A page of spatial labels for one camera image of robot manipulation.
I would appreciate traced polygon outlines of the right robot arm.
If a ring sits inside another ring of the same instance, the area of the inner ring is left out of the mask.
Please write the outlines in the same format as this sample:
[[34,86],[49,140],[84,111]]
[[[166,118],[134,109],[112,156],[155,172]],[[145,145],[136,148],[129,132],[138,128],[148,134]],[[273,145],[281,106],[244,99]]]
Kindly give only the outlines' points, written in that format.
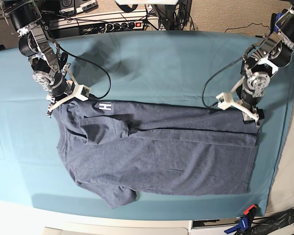
[[88,88],[78,84],[67,62],[68,53],[48,33],[48,26],[33,0],[0,0],[2,15],[11,22],[19,38],[19,51],[28,58],[33,79],[46,91],[50,101],[47,116],[61,104],[78,98],[88,99]]

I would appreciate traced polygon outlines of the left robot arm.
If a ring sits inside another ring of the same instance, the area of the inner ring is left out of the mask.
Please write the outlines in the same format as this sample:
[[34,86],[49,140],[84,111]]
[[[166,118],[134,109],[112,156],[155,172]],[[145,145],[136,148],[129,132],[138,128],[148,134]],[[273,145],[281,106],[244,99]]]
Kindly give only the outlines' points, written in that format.
[[264,114],[256,105],[264,95],[273,76],[286,67],[294,52],[294,2],[275,23],[276,31],[252,44],[243,56],[242,79],[231,92],[239,97],[237,109],[242,111],[245,123],[254,121],[260,126]]

